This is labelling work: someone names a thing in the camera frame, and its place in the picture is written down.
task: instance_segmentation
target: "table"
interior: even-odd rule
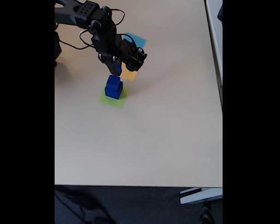
[[[100,0],[148,54],[123,109],[98,102],[110,75],[63,45],[55,68],[55,184],[222,187],[222,108],[203,0]],[[119,21],[120,12],[113,20]],[[82,47],[78,27],[61,40]],[[85,34],[84,40],[90,41]]]

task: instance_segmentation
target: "blue block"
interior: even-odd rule
[[[120,78],[118,76],[109,76],[106,88],[112,91],[118,91]]]
[[[128,32],[126,32],[126,34],[130,35],[134,39],[138,48],[144,48],[144,45],[146,43],[145,39],[143,39],[135,34],[128,33]],[[132,40],[128,36],[125,36],[124,39],[127,39],[129,42],[132,42]]]
[[[122,92],[122,87],[123,87],[122,82],[120,82],[120,84],[119,84],[118,91],[112,91],[112,90],[108,89],[107,86],[106,86],[105,87],[105,95],[108,96],[108,97],[112,97],[114,99],[119,99],[119,96]]]
[[[118,76],[120,76],[122,72],[121,65],[117,65],[117,72],[118,72]]]

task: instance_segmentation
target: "dark carpet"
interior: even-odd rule
[[[97,198],[108,210],[116,224],[200,224],[202,203],[180,205],[176,188],[158,187],[102,187],[70,186]],[[60,199],[66,202],[77,214],[82,216],[78,205],[72,203],[62,193],[56,191]],[[210,202],[211,214],[215,224],[222,224],[223,200]],[[93,222],[94,217],[104,217],[101,210],[84,210],[85,220]],[[81,224],[81,220],[72,214],[55,197],[55,223]]]

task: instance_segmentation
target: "white object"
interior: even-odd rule
[[[223,196],[223,188],[202,188],[202,191],[182,197],[180,201],[181,204],[187,204],[218,196]]]
[[[223,25],[218,19],[218,14],[223,5],[222,0],[206,0],[207,13],[210,20],[210,29],[213,36],[213,44],[216,51],[217,63],[223,86]]]
[[[123,80],[129,93],[118,109],[98,102],[110,72],[97,52],[60,43],[55,184],[222,187],[222,108],[204,2],[99,4],[125,11],[117,32],[147,39],[148,56],[135,81]],[[77,47],[80,31],[57,29]]]

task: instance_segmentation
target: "blue cube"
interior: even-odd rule
[[[114,99],[119,99],[120,94],[122,92],[123,83],[119,83],[119,88],[117,91],[110,90],[108,86],[105,87],[105,95],[108,97],[112,97]]]
[[[118,76],[109,76],[106,88],[111,91],[118,91],[120,86],[120,78]]]

